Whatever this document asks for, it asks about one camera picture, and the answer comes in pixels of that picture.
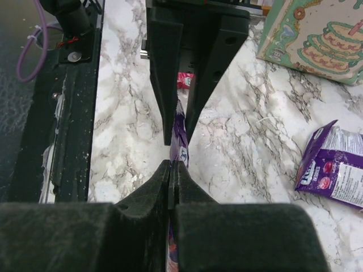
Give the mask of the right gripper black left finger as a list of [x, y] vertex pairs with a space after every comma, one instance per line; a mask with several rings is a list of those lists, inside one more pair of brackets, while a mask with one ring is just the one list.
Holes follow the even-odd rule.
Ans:
[[116, 204], [2, 204], [1, 270], [165, 271], [169, 172]]

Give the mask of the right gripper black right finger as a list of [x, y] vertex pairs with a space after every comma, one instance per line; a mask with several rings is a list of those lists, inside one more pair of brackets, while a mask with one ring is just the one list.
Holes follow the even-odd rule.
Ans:
[[296, 205], [219, 204], [171, 164], [169, 271], [329, 271], [313, 221]]

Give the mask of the purple Fox's candy bag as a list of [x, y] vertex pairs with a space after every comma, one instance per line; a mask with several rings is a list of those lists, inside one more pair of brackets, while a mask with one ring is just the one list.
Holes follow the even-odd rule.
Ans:
[[295, 190], [362, 209], [362, 134], [336, 126], [316, 130], [302, 156]]
[[[183, 162], [186, 168], [189, 164], [188, 140], [185, 129], [185, 114], [182, 103], [177, 99], [174, 124], [172, 128], [170, 161]], [[167, 251], [167, 267], [166, 271], [179, 271], [178, 269], [178, 249], [174, 237], [174, 228], [172, 223], [172, 215], [169, 216], [168, 227], [168, 251]]]

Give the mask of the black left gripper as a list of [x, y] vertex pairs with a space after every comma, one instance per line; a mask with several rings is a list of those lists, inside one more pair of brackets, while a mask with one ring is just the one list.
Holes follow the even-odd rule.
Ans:
[[147, 20], [153, 7], [182, 14], [183, 25], [153, 20], [148, 31], [150, 81], [162, 117], [164, 144], [169, 146], [178, 71], [195, 71], [185, 119], [187, 138], [191, 139], [206, 102], [248, 38], [250, 4], [238, 1], [146, 1], [145, 4]]

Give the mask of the pink red snack packet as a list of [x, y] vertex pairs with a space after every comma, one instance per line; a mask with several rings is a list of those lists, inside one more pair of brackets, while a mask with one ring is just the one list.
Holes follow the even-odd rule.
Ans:
[[177, 89], [189, 89], [194, 77], [192, 73], [179, 72], [177, 76]]

